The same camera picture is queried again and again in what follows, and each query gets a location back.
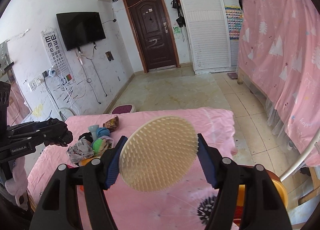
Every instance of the sliding closet door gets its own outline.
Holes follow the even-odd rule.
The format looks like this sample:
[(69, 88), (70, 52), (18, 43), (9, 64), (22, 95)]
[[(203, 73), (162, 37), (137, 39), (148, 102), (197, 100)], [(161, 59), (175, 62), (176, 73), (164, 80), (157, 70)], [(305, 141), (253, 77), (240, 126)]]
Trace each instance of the sliding closet door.
[(239, 0), (223, 0), (226, 9), (229, 39), (230, 39), (230, 52), (231, 52), (231, 66), (236, 67), (238, 64), (238, 50), (239, 50), (239, 35), (242, 25), (242, 11), (240, 8)]
[(230, 40), (222, 0), (181, 0), (181, 3), (196, 74), (230, 67)]

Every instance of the green scribble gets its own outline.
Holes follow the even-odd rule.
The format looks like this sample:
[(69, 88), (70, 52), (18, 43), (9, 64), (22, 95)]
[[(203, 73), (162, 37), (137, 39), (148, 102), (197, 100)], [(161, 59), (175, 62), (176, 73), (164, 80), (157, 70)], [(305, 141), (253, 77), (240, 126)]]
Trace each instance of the green scribble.
[(174, 33), (174, 34), (181, 33), (181, 29), (180, 29), (180, 27), (179, 27), (179, 26), (174, 27), (174, 28), (173, 28), (173, 33)]

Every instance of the white wall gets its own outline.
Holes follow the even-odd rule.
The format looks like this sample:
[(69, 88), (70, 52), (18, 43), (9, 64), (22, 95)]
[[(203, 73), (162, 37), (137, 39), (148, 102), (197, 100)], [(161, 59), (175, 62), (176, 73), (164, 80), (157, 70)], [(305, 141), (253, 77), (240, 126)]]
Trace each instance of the white wall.
[[(178, 12), (176, 9), (171, 7), (172, 0), (164, 0), (169, 13), (169, 18), (171, 22), (172, 29), (173, 27), (178, 26), (176, 19), (178, 18)], [(128, 52), (128, 56), (134, 72), (143, 71), (143, 66), (139, 57), (139, 52), (137, 45), (135, 43), (132, 29), (130, 27), (129, 19), (124, 9), (123, 0), (119, 0), (116, 3), (113, 3), (113, 8), (116, 14), (117, 21), (119, 23), (119, 28), (123, 37), (125, 47)], [(189, 50), (188, 50), (188, 38), (185, 27), (182, 28), (184, 35), (184, 41), (181, 33), (175, 34), (174, 39), (177, 46), (178, 57), (180, 64), (190, 62)]]
[[(27, 120), (45, 120), (50, 113), (51, 117), (58, 117), (44, 87), (38, 86), (33, 92), (28, 87), (30, 80), (51, 66), (40, 33), (50, 27), (57, 28), (60, 41), (64, 47), (56, 13), (81, 11), (99, 12), (102, 22), (114, 18), (111, 4), (98, 0), (11, 0), (0, 18), (1, 42), (29, 29), (23, 37), (8, 41), (9, 55), (14, 61), (13, 71), (16, 81), (26, 102), (33, 111)], [(82, 98), (73, 99), (81, 115), (102, 114), (120, 88), (133, 74), (118, 23), (107, 22), (103, 24), (103, 27), (106, 39), (96, 42), (97, 50), (93, 61), (108, 94), (107, 97), (105, 97), (91, 62), (84, 60), (84, 68), (88, 77), (92, 79), (91, 85), (101, 104), (97, 103), (91, 87), (84, 81), (85, 76), (76, 58), (75, 51), (67, 52), (64, 47), (66, 58), (75, 78), (75, 83), (71, 85), (73, 87), (72, 96), (78, 95), (80, 97), (84, 94)], [(86, 56), (92, 57), (92, 44), (83, 46), (81, 49)], [(111, 51), (114, 57), (112, 62), (109, 62), (105, 57), (107, 51)], [(59, 88), (59, 79), (48, 78), (47, 82), (59, 107), (70, 107), (70, 103), (63, 100), (66, 91)], [(40, 145), (36, 153), (26, 156), (25, 169), (27, 174), (31, 171), (43, 148), (44, 146)]]

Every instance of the round bristle brush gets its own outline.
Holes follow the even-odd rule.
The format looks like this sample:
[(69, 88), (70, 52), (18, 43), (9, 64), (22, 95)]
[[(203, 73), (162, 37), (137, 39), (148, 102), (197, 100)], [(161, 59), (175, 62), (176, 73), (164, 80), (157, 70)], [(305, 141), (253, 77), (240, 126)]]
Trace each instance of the round bristle brush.
[(193, 126), (180, 117), (155, 118), (138, 128), (119, 158), (124, 182), (139, 191), (170, 187), (188, 172), (198, 151)]

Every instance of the black flat screen tv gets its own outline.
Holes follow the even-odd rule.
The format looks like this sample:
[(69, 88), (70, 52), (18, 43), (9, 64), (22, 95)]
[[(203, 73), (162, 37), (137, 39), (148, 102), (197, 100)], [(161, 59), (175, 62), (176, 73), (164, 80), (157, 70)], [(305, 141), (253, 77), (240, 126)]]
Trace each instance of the black flat screen tv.
[(57, 20), (67, 51), (106, 38), (98, 12), (57, 13)]

